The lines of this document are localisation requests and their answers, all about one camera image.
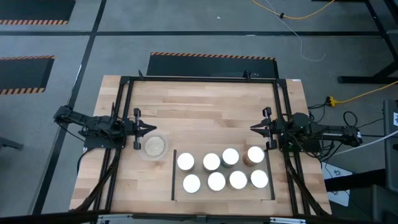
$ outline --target white cable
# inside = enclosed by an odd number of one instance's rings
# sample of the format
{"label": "white cable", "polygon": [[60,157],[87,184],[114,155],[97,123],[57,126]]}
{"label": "white cable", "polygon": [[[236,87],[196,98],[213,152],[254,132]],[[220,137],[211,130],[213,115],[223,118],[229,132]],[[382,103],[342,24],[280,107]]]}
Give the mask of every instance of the white cable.
{"label": "white cable", "polygon": [[376,142],[383,141],[383,140],[385,140],[385,139],[387,139],[387,138],[389,138],[389,137],[391,137],[391,136],[393,136],[393,135],[395,135],[395,134],[397,134],[397,133],[398,133],[398,130],[395,131],[395,132],[393,132],[393,133],[391,133],[391,134],[389,134],[389,135],[387,135],[387,136],[384,136],[383,138],[380,138],[380,139],[375,140],[375,141],[373,141],[373,142],[369,142],[369,143],[367,143],[367,144],[365,144],[365,145],[358,146],[358,147],[355,147],[355,148],[352,148],[352,149],[348,149],[348,150],[345,150],[345,151],[343,151],[343,152],[338,152],[338,153],[336,153],[335,155],[333,155],[332,157],[335,157],[335,156],[337,156],[337,155],[340,155],[340,154],[343,154],[343,153],[346,153],[346,152],[350,152],[350,151],[352,151],[352,150],[359,149],[359,148],[362,148],[362,147],[365,147],[365,146],[370,146],[370,145],[372,145],[372,144],[374,144],[374,143],[376,143]]}
{"label": "white cable", "polygon": [[[273,10],[274,12],[276,12],[276,10],[274,9],[274,7],[272,7],[272,4],[271,4],[268,0],[266,0],[266,1],[268,2],[268,4],[270,5],[270,7],[272,8],[272,10]],[[323,60],[323,59],[326,57],[326,53],[323,55],[323,57],[322,57],[321,59],[316,59],[316,60],[308,59],[308,58],[304,57],[304,55],[303,55],[303,41],[301,40],[300,36],[297,35],[297,33],[294,32],[294,30],[292,30],[292,28],[290,28],[284,21],[282,21],[281,19],[279,19],[279,17],[278,17],[276,14],[274,14],[274,16],[275,16],[281,23],[285,24],[285,26],[286,26],[287,28],[289,28],[290,31],[292,31],[292,32],[298,37],[298,39],[300,40],[300,54],[301,54],[301,57],[302,57],[302,58],[304,58],[305,60],[309,60],[310,62],[319,62],[319,61]]]}

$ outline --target bowl of grains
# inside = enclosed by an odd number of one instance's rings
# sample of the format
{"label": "bowl of grains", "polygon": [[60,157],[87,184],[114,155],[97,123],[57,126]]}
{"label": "bowl of grains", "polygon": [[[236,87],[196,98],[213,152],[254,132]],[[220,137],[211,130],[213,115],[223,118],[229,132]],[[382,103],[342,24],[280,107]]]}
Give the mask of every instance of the bowl of grains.
{"label": "bowl of grains", "polygon": [[141,138],[141,150],[138,153],[145,160],[158,161],[162,160],[164,154],[169,148],[169,141],[166,135],[160,131],[151,131]]}

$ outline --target black and orange striped tape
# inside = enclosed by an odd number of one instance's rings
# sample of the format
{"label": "black and orange striped tape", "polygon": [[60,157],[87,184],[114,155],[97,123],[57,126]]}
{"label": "black and orange striped tape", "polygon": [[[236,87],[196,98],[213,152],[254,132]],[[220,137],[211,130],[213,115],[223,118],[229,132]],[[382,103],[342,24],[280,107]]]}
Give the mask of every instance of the black and orange striped tape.
{"label": "black and orange striped tape", "polygon": [[0,20],[0,25],[66,25],[63,20]]}
{"label": "black and orange striped tape", "polygon": [[45,88],[21,88],[0,90],[0,95],[42,93]]}
{"label": "black and orange striped tape", "polygon": [[55,56],[54,55],[44,55],[44,56],[23,56],[23,57],[0,57],[0,60],[22,60],[22,59],[38,59],[38,58],[55,59]]}
{"label": "black and orange striped tape", "polygon": [[151,55],[275,60],[275,58],[273,58],[273,57],[240,56],[240,55],[217,55],[217,54],[192,54],[192,53],[168,53],[168,52],[152,52]]}

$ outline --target wooden table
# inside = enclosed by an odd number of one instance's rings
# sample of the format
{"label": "wooden table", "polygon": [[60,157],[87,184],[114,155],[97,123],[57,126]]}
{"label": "wooden table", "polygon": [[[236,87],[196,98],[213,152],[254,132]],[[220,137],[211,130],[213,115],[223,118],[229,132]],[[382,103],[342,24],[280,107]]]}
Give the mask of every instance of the wooden table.
{"label": "wooden table", "polygon": [[[109,115],[116,100],[120,76],[105,76],[99,91],[94,115]],[[292,112],[307,113],[300,80],[287,80]],[[111,211],[121,213],[174,213],[212,215],[280,215],[291,216],[289,188],[283,155],[269,151],[275,200],[250,198],[219,198],[206,193],[203,199],[171,200],[173,149],[178,152],[216,152],[227,147],[239,150],[240,155],[251,146],[265,147],[265,140],[249,130],[263,117],[261,110],[270,106],[276,118],[274,92],[271,84],[214,83],[214,82],[134,82],[130,105],[140,108],[142,120],[157,126],[169,140],[169,150],[160,161],[144,160],[133,149],[134,138],[128,138],[122,150]],[[76,208],[100,176],[104,149],[94,149],[82,162],[76,180],[70,208]],[[324,210],[330,205],[317,159],[301,153],[305,183]],[[201,158],[195,158],[196,169],[201,169]],[[177,177],[186,175],[176,170]],[[302,212],[300,191],[296,186],[299,211]],[[104,208],[108,186],[104,187],[100,208]]]}

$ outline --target black floor mat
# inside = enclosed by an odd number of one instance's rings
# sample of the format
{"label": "black floor mat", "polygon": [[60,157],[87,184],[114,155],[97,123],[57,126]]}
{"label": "black floor mat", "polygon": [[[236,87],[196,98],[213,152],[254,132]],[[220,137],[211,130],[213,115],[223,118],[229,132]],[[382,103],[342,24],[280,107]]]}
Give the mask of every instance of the black floor mat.
{"label": "black floor mat", "polygon": [[0,58],[0,95],[42,93],[54,56]]}
{"label": "black floor mat", "polygon": [[244,71],[253,78],[279,78],[275,58],[238,55],[152,52],[147,75],[193,77],[242,77]]}
{"label": "black floor mat", "polygon": [[0,0],[0,25],[65,25],[75,0]]}

